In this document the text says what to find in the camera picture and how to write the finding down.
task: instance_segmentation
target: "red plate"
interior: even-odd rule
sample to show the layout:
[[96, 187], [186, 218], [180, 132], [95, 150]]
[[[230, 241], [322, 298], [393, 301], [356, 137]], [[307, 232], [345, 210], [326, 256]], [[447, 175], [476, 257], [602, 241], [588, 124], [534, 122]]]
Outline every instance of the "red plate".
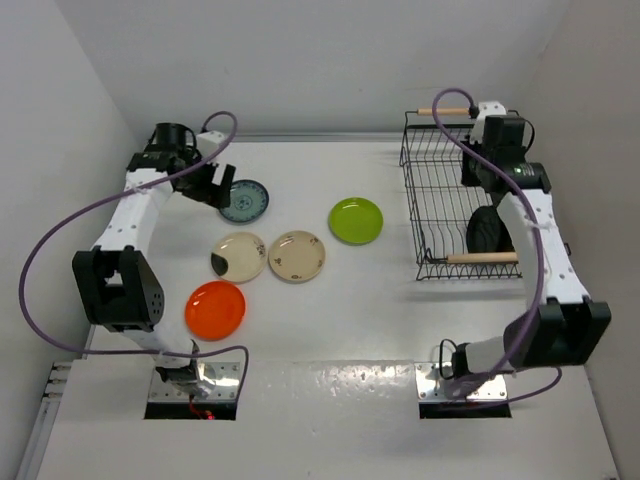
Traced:
[[191, 294], [184, 317], [195, 335], [213, 341], [231, 335], [245, 311], [244, 296], [238, 287], [227, 282], [210, 282]]

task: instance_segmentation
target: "green plate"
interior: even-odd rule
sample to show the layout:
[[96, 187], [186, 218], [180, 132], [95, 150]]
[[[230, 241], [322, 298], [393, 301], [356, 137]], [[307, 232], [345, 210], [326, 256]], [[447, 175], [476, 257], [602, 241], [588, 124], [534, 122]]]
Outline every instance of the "green plate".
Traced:
[[329, 227], [340, 240], [362, 245], [373, 242], [384, 220], [378, 206], [366, 198], [345, 198], [329, 214]]

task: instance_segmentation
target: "plate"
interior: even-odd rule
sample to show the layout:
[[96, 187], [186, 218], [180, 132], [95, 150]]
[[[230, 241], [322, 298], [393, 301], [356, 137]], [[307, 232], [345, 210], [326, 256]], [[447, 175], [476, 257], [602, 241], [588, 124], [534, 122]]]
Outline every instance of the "plate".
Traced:
[[[216, 268], [216, 255], [226, 260], [226, 272]], [[267, 264], [267, 249], [257, 235], [238, 232], [220, 240], [213, 248], [211, 258], [214, 271], [223, 280], [233, 283], [248, 282], [257, 277]]]
[[231, 335], [246, 311], [244, 296], [228, 282], [205, 283], [191, 294], [184, 310], [189, 329], [203, 340], [221, 340]]
[[238, 180], [231, 184], [231, 205], [220, 214], [233, 223], [248, 223], [264, 213], [269, 205], [269, 193], [255, 180]]
[[320, 273], [326, 253], [324, 245], [313, 233], [287, 232], [269, 249], [269, 265], [283, 280], [300, 283]]
[[378, 206], [366, 198], [345, 198], [329, 213], [329, 227], [340, 240], [354, 245], [373, 242], [384, 220]]

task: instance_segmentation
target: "wall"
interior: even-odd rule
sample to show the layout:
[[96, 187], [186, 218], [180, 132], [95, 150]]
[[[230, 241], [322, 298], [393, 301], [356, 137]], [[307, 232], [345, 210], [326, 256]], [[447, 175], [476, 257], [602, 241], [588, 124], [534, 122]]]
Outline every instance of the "wall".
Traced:
[[588, 371], [624, 479], [640, 478], [639, 18], [636, 0], [575, 0], [520, 105], [580, 277], [613, 312]]
[[57, 0], [139, 140], [211, 111], [243, 132], [398, 131], [443, 86], [505, 101], [568, 0]]
[[[17, 283], [46, 229], [122, 188], [136, 144], [53, 0], [7, 0], [0, 15], [0, 479], [13, 478], [51, 362], [69, 358], [26, 326]], [[71, 258], [90, 246], [102, 210], [54, 237], [36, 260], [28, 300], [51, 335], [82, 345], [87, 322]]]

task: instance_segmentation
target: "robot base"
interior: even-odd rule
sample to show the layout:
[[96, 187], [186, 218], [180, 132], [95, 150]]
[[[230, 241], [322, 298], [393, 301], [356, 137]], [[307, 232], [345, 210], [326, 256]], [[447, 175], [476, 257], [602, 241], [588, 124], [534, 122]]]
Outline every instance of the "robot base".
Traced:
[[[240, 363], [207, 362], [200, 363], [206, 388], [203, 394], [193, 399], [198, 411], [210, 411], [215, 420], [235, 420], [238, 386], [242, 369]], [[158, 372], [153, 372], [145, 419], [199, 420], [189, 408], [189, 395], [172, 383], [165, 383]]]
[[[416, 387], [420, 418], [510, 418], [507, 385], [502, 375], [485, 382], [465, 400], [450, 400], [445, 396], [436, 362], [415, 363]], [[451, 374], [451, 362], [443, 362], [443, 373]]]

